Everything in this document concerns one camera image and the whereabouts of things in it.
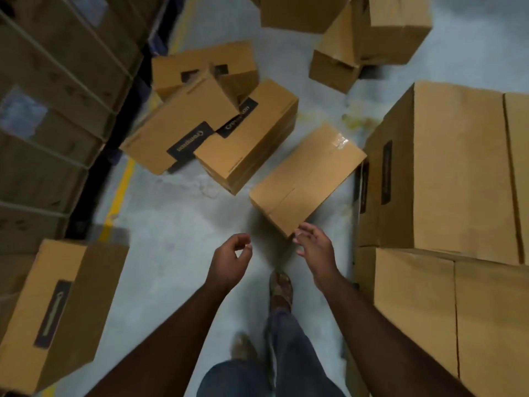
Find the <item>jeans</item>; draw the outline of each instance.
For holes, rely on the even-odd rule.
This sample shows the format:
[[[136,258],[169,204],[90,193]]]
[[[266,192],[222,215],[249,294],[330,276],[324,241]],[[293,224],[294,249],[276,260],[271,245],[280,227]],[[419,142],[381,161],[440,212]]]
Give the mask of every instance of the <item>jeans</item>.
[[[273,348],[277,397],[344,397],[326,376],[311,342],[290,312],[279,308],[270,314],[265,333]],[[265,397],[271,393],[262,365],[229,360],[209,370],[197,397]]]

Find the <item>concrete floor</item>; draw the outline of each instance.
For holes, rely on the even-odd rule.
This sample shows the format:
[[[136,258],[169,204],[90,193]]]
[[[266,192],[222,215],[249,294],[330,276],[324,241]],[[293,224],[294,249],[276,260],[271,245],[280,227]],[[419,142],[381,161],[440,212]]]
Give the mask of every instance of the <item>concrete floor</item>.
[[[159,177],[136,165],[113,234],[116,241],[129,241],[131,248],[96,359],[59,382],[56,396],[81,397],[93,387],[203,283],[213,250],[236,232],[252,235],[253,259],[213,322],[186,396],[195,395],[210,367],[229,358],[230,341],[237,331],[248,332],[262,350],[273,266],[284,267],[290,274],[294,314],[328,376],[347,395],[342,338],[327,303],[304,260],[251,206],[249,189],[324,119],[361,146],[373,122],[415,80],[529,93],[528,10],[529,0],[432,0],[434,29],[412,61],[407,66],[384,67],[380,79],[360,80],[343,96],[308,79],[319,36],[261,28],[259,12],[249,0],[201,0],[184,47],[252,39],[261,78],[276,80],[300,98],[296,129],[236,197],[217,185],[196,161]],[[351,117],[346,122],[344,114]],[[112,173],[98,223],[104,221],[125,166],[126,157]],[[352,188],[349,178],[311,218],[333,240],[343,273],[349,269],[352,253]]]

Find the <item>foot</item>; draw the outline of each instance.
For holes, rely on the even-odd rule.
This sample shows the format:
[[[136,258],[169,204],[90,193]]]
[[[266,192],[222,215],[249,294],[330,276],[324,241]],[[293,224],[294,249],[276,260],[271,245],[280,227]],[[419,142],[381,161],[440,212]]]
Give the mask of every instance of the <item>foot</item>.
[[[231,347],[232,360],[257,361],[257,351],[245,333],[237,333],[233,337]]]
[[[294,289],[288,275],[280,270],[275,270],[270,275],[270,312],[277,308],[292,311]]]

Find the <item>person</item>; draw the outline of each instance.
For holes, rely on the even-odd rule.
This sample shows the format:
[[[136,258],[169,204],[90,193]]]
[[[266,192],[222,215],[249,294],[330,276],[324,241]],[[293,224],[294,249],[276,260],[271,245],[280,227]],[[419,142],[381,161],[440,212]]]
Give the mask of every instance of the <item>person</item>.
[[[248,234],[235,234],[217,248],[203,286],[88,396],[184,395],[219,306],[244,276],[252,257],[250,241]],[[332,242],[321,229],[302,223],[295,231],[294,243],[301,247],[297,253],[305,258],[374,397],[472,396],[340,274]],[[237,257],[236,251],[242,253]],[[248,338],[239,335],[232,359],[215,365],[205,375],[197,397],[261,397],[272,390],[278,397],[343,396],[326,376],[310,340],[290,313],[293,296],[288,276],[273,272],[266,327],[272,376],[257,361]]]

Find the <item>forearm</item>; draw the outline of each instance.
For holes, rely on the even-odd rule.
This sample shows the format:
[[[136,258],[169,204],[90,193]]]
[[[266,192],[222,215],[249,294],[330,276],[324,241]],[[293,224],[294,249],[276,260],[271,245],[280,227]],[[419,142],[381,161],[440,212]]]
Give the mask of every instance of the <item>forearm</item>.
[[[199,288],[87,397],[182,396],[226,292]]]
[[[472,396],[343,276],[325,281],[323,292],[374,396]]]

